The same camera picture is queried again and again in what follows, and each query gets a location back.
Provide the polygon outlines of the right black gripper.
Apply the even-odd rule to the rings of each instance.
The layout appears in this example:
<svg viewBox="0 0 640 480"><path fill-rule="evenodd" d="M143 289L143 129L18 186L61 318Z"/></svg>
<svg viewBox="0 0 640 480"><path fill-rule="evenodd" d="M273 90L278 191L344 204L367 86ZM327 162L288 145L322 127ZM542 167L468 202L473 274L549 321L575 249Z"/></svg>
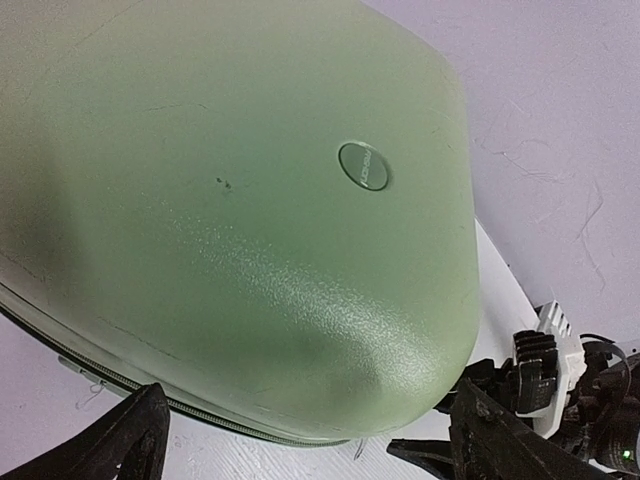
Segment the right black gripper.
<svg viewBox="0 0 640 480"><path fill-rule="evenodd" d="M615 475L639 473L639 350L583 334L587 369L569 394L550 441L582 461Z"/></svg>

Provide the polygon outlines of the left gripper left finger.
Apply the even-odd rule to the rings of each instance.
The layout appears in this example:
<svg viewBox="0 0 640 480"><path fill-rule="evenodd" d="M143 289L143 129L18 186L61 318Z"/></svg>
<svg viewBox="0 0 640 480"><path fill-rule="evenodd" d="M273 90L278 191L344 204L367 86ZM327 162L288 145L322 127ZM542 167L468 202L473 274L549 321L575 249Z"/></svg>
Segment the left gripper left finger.
<svg viewBox="0 0 640 480"><path fill-rule="evenodd" d="M170 409L158 383L143 385L73 438L3 479L160 479Z"/></svg>

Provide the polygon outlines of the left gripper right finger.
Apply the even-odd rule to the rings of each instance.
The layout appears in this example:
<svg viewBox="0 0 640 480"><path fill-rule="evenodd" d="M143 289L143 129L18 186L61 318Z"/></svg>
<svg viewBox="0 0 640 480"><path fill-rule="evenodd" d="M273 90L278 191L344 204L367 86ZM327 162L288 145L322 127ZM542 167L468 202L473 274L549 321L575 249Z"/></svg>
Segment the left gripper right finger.
<svg viewBox="0 0 640 480"><path fill-rule="evenodd" d="M449 428L456 479L610 479L545 440L469 380L458 384Z"/></svg>

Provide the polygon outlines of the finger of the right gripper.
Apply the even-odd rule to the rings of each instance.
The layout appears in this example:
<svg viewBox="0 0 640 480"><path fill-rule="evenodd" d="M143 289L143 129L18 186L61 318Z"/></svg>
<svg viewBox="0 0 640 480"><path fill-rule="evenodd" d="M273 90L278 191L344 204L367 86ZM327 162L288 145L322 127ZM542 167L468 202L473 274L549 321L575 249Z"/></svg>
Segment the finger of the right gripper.
<svg viewBox="0 0 640 480"><path fill-rule="evenodd" d="M387 453L428 473L454 473L450 441L393 439Z"/></svg>

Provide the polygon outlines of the green hard-shell suitcase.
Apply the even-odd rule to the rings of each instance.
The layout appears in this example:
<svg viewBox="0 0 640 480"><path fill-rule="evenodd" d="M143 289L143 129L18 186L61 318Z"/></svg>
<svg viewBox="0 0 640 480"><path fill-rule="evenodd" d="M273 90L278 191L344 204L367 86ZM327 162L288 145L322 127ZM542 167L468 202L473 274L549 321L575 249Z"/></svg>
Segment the green hard-shell suitcase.
<svg viewBox="0 0 640 480"><path fill-rule="evenodd" d="M1 305L256 438L400 429L476 342L465 113L359 1L5 1Z"/></svg>

